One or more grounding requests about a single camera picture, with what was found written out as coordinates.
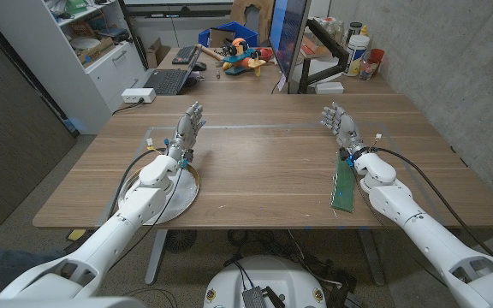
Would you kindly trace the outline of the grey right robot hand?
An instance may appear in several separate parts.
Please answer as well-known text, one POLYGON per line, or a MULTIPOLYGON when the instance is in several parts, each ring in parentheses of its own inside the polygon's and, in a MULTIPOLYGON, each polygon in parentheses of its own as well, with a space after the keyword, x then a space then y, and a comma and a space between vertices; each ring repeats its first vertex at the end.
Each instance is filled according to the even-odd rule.
POLYGON ((336 102, 323 108, 322 117, 321 123, 334 134, 337 144, 349 155, 359 157, 368 151, 352 116, 336 102))

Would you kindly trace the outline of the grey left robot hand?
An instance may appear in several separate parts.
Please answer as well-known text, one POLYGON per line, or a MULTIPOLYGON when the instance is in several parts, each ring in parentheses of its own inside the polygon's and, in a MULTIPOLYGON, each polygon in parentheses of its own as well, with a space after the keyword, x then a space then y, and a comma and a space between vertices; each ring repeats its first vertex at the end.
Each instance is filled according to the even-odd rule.
POLYGON ((196 101, 190 106, 175 126, 172 138, 167 145, 166 155, 176 161, 193 161, 193 147, 199 130, 205 125, 203 106, 196 101))

